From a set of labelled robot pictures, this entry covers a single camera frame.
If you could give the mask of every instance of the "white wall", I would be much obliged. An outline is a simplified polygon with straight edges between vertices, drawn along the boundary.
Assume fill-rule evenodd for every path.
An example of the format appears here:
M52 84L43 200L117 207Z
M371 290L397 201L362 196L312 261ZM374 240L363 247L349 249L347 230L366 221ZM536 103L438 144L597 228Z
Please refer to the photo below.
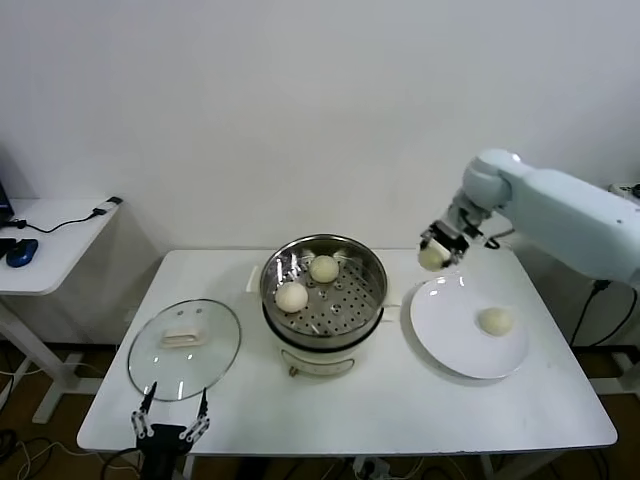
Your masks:
M16 196L125 198L107 275L139 291L175 247L410 246L487 146L639 178L638 18L631 0L5 0L0 175ZM74 328L120 334L77 307L121 292L66 288Z

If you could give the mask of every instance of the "white table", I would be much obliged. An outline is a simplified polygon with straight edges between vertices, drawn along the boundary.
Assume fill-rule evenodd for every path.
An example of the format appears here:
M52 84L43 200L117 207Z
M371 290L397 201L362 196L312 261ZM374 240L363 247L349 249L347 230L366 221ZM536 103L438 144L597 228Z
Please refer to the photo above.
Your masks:
M78 433L89 450L133 446L131 412L142 399L129 381L127 354L142 326L186 299L229 305L242 344L227 375L207 392L212 424L195 455L443 455L562 450L614 443L617 433L589 381L514 254L472 250L461 270L519 312L530 352L501 381L456 376L416 343L408 325L409 293L433 278L411 250L376 252L389 277L390 303L367 342L367 358L337 378L291 378L272 343L260 299L246 292L267 251L174 251L156 278ZM150 421L188 425L199 398L155 402ZM496 478L521 478L558 453L518 464Z
M26 219L40 228L51 228L67 220L84 218L104 199L82 200L11 200L16 219ZM0 259L0 296L46 295L56 290L87 251L93 240L113 217L116 209L83 223L68 225L54 233L43 234L30 228L0 229L0 238L35 238L38 250L31 263L20 268L9 267ZM75 367L82 356L71 354L62 362L6 305L0 303L0 333L19 348L25 361L16 371L14 384L19 382L33 362L47 373L53 384L36 411L33 421L46 423L64 394L95 394L101 379L79 378ZM8 387L0 394L0 404L9 394Z

